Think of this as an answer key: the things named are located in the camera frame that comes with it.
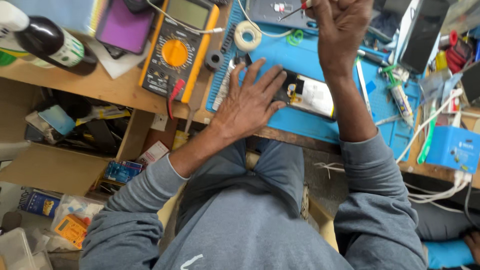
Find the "hand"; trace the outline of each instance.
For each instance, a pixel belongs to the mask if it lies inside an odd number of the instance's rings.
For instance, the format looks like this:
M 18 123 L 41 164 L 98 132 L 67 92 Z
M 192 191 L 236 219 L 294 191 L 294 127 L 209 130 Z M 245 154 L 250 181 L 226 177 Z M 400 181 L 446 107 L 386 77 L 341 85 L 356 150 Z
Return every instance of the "hand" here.
M 250 65 L 239 86 L 239 74 L 245 63 L 238 64 L 230 74 L 230 90 L 227 98 L 212 119 L 210 126 L 221 132 L 220 136 L 234 142 L 253 135 L 266 126 L 268 120 L 279 109 L 286 106 L 282 101 L 272 103 L 274 94 L 287 78 L 281 65 L 269 69 L 256 84 L 253 84 L 265 58 Z
M 465 241 L 465 244 L 468 245 L 474 260 L 477 263 L 480 263 L 480 233 L 472 232 L 471 234 L 465 236 L 463 241 Z
M 355 2 L 355 0 L 330 0 L 333 20 L 336 20 L 338 16 L 343 13 L 353 2 Z M 308 8 L 305 10 L 305 14 L 312 19 L 316 19 L 313 8 Z
M 351 78 L 353 62 L 365 35 L 373 0 L 313 0 L 318 24 L 318 55 L 325 80 Z

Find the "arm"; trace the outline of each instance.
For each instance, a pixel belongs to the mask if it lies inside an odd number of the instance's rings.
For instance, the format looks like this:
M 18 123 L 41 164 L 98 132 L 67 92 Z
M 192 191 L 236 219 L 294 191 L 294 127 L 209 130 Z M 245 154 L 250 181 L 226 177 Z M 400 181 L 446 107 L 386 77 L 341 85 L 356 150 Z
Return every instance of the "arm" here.
M 393 158 L 352 79 L 373 0 L 314 0 L 318 52 L 337 109 L 350 194 L 335 217 L 340 253 L 355 269 L 425 269 L 418 218 Z
M 265 59 L 250 66 L 243 84 L 239 64 L 231 73 L 229 96 L 210 125 L 170 155 L 149 165 L 122 187 L 97 214 L 83 242 L 81 269 L 151 269 L 158 260 L 163 227 L 157 211 L 188 177 L 218 151 L 265 126 L 284 102 L 270 103 L 287 74 L 281 66 L 253 84 Z

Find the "blue silicone repair mat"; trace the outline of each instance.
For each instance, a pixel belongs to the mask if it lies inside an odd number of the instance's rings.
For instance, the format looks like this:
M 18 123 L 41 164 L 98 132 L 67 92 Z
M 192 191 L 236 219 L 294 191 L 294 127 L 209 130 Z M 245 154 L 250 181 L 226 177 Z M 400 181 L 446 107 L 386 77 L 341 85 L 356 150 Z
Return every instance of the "blue silicone repair mat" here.
M 234 10 L 232 10 L 230 17 L 232 17 L 232 15 L 234 15 Z M 272 34 L 279 34 L 286 31 L 284 28 L 269 25 L 261 25 L 261 28 L 263 31 Z M 263 74 L 273 65 L 280 63 L 286 69 L 295 71 L 307 77 L 324 81 L 324 74 L 318 62 L 317 41 L 317 36 L 305 34 L 303 41 L 295 47 L 290 45 L 285 38 L 271 38 L 263 35 L 262 42 L 259 47 L 250 52 L 252 61 L 256 61 L 261 57 L 266 58 L 266 63 L 260 69 L 257 78 L 260 78 L 261 74 Z M 367 48 L 362 49 L 382 57 L 385 56 L 384 54 Z M 223 76 L 225 75 L 228 61 L 233 56 L 234 52 L 229 52 L 229 55 L 226 55 L 225 57 L 224 66 L 222 66 L 222 69 L 214 75 L 214 80 L 212 82 L 212 87 L 210 89 L 208 102 L 206 105 L 206 109 L 209 111 L 214 111 L 212 110 L 213 102 L 221 85 Z M 368 91 L 370 106 L 372 108 L 373 121 L 377 122 L 387 117 L 399 114 L 395 101 L 391 98 L 390 90 L 386 88 L 388 82 L 383 76 L 378 74 L 379 67 L 367 60 L 362 60 L 361 65 L 365 78 L 365 84 L 367 86 L 366 88 Z M 359 89 L 359 92 L 361 93 L 356 67 L 353 68 L 353 77 L 357 85 L 357 89 Z M 416 83 L 409 82 L 408 87 L 404 88 L 404 90 L 408 96 L 408 100 L 412 106 L 412 109 L 415 110 L 420 103 L 420 91 L 418 85 Z M 268 126 L 299 135 L 312 137 L 329 143 L 339 143 L 337 123 L 329 123 L 321 117 L 291 108 L 285 108 L 275 113 L 275 115 L 273 115 L 268 122 Z M 413 136 L 413 129 L 408 127 L 403 120 L 380 125 L 379 129 L 385 142 L 393 150 L 395 158 L 400 156 Z M 409 152 L 406 154 L 403 160 L 407 160 L 408 156 Z

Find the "small yellow multimeter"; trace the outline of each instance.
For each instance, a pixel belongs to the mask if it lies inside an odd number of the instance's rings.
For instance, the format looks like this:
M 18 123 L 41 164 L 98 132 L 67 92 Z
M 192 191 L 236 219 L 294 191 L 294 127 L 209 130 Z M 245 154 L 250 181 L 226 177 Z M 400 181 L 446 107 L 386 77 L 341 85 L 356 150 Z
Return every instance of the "small yellow multimeter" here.
M 78 249 L 82 249 L 82 242 L 87 235 L 87 225 L 73 214 L 68 214 L 57 225 L 55 232 Z
M 219 15 L 218 7 L 207 0 L 165 0 L 162 10 L 199 30 L 213 29 Z M 188 103 L 209 43 L 210 34 L 194 32 L 161 14 L 139 85 L 167 97 L 182 79 L 186 84 L 175 100 Z

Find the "gray long-sleeve shirt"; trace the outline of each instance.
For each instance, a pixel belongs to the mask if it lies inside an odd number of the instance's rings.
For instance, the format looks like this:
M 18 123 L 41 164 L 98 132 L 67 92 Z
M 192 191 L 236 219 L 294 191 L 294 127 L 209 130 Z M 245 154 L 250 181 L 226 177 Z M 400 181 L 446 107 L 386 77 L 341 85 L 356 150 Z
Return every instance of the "gray long-sleeve shirt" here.
M 335 218 L 340 253 L 280 199 L 227 189 L 159 257 L 156 212 L 187 180 L 168 156 L 112 196 L 88 228 L 81 269 L 426 269 L 416 212 L 381 135 L 341 142 L 350 194 Z

